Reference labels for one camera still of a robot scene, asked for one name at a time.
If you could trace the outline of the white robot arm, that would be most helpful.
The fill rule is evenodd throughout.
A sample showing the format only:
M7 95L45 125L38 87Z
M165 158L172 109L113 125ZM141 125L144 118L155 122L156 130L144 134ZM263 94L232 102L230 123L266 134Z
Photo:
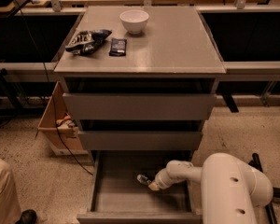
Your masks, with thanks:
M264 173L227 153L210 155L201 167L169 161L148 187L157 191L183 181L201 187L203 224L258 224L254 209L273 198Z

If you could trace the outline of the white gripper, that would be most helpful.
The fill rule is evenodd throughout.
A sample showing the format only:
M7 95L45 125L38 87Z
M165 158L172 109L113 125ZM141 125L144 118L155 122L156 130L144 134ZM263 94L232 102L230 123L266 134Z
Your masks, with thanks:
M148 187L153 191L159 191L160 189L168 189L174 184L174 180L168 175L165 169L160 170L153 182Z

